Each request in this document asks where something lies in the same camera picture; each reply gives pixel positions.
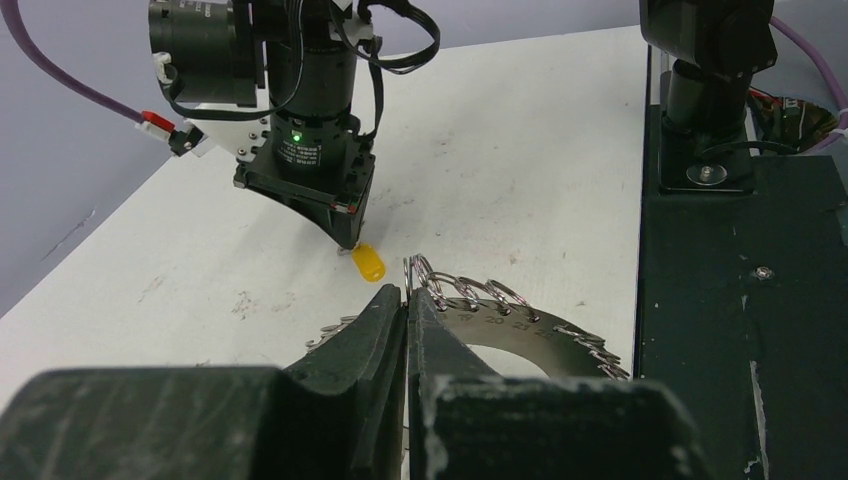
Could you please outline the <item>metal disc with key rings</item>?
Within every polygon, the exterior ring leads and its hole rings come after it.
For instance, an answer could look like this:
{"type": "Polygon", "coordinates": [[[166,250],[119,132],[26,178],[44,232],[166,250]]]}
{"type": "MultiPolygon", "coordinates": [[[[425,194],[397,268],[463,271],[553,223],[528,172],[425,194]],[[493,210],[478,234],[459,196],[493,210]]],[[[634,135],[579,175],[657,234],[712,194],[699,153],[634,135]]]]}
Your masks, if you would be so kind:
{"type": "Polygon", "coordinates": [[[473,350],[481,346],[516,355],[553,379],[630,377],[602,337],[532,306],[498,280],[437,271],[421,254],[405,259],[404,273],[414,375],[493,376],[473,350]]]}

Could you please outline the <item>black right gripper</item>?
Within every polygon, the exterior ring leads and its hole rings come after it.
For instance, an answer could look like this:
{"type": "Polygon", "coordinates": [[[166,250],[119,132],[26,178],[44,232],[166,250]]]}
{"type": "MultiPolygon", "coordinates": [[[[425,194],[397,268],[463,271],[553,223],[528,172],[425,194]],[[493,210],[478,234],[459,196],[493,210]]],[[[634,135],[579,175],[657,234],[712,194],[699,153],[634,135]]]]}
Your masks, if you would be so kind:
{"type": "Polygon", "coordinates": [[[373,136],[344,112],[325,120],[274,114],[264,143],[240,160],[234,185],[295,211],[344,250],[359,242],[375,166],[373,136]]]}

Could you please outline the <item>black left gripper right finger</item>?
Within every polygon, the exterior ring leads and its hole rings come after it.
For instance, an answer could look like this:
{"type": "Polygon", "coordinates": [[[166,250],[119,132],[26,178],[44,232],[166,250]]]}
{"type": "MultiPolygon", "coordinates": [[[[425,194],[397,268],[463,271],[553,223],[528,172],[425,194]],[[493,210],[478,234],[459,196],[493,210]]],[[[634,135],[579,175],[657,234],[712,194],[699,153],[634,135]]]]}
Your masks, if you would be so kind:
{"type": "Polygon", "coordinates": [[[414,479],[710,479],[694,422],[662,384],[499,375],[417,289],[408,317],[414,479]]]}

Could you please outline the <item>key with yellow tag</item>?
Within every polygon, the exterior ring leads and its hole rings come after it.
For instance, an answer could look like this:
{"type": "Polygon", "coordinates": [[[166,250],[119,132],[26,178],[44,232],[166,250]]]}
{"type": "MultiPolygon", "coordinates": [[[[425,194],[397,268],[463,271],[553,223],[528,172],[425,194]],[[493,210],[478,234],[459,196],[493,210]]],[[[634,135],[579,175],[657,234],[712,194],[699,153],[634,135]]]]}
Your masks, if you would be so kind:
{"type": "Polygon", "coordinates": [[[377,250],[369,244],[358,243],[352,249],[339,247],[338,256],[350,256],[363,280],[376,283],[386,274],[386,266],[377,250]]]}

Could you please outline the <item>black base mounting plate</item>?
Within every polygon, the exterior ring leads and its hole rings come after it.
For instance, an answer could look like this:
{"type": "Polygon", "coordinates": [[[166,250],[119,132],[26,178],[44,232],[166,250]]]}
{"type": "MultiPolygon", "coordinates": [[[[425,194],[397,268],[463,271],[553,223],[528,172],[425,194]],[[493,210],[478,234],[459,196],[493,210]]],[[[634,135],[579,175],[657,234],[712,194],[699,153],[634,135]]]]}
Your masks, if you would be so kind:
{"type": "Polygon", "coordinates": [[[755,88],[770,1],[643,1],[634,373],[691,412],[716,479],[847,475],[847,114],[755,88]]]}

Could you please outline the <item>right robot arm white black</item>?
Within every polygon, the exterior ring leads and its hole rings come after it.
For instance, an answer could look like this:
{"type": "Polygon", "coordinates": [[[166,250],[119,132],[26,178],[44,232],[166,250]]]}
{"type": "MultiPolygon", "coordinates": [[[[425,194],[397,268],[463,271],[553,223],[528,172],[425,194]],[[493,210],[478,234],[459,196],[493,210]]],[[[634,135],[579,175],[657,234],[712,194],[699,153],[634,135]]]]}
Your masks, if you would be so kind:
{"type": "Polygon", "coordinates": [[[383,74],[433,60],[441,31],[407,1],[396,15],[431,43],[385,59],[368,1],[153,1],[149,42],[157,80],[173,111],[193,121],[253,124],[238,146],[235,186],[300,214],[350,250],[359,241],[375,158],[374,132],[353,114],[356,65],[364,61],[377,112],[383,74]]]}

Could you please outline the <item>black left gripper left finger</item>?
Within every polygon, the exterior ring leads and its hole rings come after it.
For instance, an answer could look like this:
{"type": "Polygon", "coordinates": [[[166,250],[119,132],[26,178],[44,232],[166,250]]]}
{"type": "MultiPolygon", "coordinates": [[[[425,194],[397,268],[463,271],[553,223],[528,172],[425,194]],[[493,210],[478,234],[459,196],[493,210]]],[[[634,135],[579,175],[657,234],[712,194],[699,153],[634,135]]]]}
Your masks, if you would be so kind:
{"type": "Polygon", "coordinates": [[[5,479],[396,479],[406,327],[383,286],[286,368],[52,370],[1,417],[5,479]]]}

